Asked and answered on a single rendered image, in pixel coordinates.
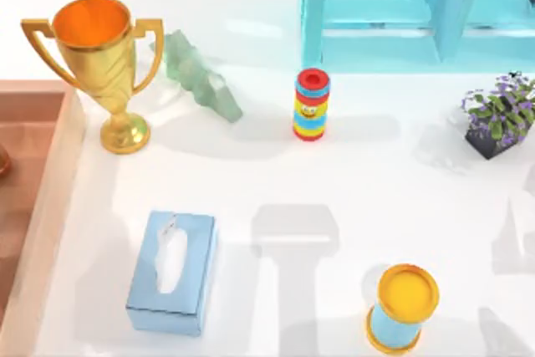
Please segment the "gold trophy cup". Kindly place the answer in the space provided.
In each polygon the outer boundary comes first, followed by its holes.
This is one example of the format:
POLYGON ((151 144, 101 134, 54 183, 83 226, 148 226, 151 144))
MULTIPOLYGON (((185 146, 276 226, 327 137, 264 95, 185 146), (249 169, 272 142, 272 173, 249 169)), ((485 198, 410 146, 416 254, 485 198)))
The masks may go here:
POLYGON ((102 146, 131 154, 150 138, 145 119, 127 110, 131 97, 145 89, 160 67, 164 50, 159 18, 132 20, 119 0, 75 0, 53 17, 24 19, 27 40, 41 59, 67 84, 86 93, 110 113, 102 124, 102 146), (135 40, 155 35, 154 59, 146 77, 135 82, 135 40))

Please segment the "shallow salmon-coloured box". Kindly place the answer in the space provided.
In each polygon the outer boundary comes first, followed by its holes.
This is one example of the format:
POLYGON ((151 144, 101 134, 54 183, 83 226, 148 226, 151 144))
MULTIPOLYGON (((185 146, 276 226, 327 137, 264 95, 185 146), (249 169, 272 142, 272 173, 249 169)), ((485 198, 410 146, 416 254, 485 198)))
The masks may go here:
POLYGON ((0 80, 0 357, 31 357, 85 134, 56 80, 0 80))

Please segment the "pale green glass bottle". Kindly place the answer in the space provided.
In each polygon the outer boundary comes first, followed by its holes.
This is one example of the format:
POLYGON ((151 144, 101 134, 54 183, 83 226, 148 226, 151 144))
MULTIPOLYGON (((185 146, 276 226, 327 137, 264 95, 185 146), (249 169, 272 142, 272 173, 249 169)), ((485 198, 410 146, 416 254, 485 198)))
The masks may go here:
POLYGON ((180 29, 164 36, 163 59, 166 77, 190 92, 198 105, 213 110, 229 123, 242 118, 242 109, 226 80, 206 64, 180 29))

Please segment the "light blue tissue box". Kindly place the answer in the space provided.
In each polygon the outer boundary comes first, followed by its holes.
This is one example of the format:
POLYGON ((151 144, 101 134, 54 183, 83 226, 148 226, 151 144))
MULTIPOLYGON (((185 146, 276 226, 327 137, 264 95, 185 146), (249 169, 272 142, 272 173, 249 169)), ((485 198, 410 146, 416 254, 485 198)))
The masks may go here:
POLYGON ((150 213, 126 301, 134 329, 201 334, 216 244, 211 216, 150 213))

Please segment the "stack of coloured rings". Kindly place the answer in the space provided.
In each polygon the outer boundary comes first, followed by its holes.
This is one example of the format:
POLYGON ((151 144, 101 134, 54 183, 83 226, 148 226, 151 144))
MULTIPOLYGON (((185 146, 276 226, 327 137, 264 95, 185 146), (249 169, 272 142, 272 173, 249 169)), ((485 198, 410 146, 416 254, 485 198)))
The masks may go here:
POLYGON ((317 68, 303 69, 295 82, 293 132, 305 141, 315 141, 325 132, 330 91, 329 76, 317 68))

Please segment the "purple flower plant pot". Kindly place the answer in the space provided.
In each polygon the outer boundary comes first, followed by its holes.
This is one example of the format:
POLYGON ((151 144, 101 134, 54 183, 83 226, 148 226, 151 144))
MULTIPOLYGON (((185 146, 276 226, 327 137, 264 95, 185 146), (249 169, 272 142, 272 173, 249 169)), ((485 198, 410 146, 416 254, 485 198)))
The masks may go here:
POLYGON ((522 142, 535 125, 535 79, 516 71, 496 78, 489 92, 470 90, 461 102, 465 139, 485 159, 522 142))

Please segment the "light blue rack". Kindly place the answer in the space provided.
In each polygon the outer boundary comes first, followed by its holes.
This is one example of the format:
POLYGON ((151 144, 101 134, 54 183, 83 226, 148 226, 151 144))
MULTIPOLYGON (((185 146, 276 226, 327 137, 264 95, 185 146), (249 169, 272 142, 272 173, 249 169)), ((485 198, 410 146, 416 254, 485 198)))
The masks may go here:
POLYGON ((535 72, 535 0, 300 0, 300 17, 305 67, 535 72))

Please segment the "blue and yellow can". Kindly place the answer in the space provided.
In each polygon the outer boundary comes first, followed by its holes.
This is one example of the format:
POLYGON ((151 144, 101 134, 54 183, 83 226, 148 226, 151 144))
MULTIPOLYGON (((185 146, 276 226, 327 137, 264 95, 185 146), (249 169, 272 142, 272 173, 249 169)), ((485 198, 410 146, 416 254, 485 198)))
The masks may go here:
POLYGON ((410 351, 439 300, 437 283, 425 269, 408 263, 386 269, 379 280, 377 301, 366 317, 368 341, 384 354, 410 351))

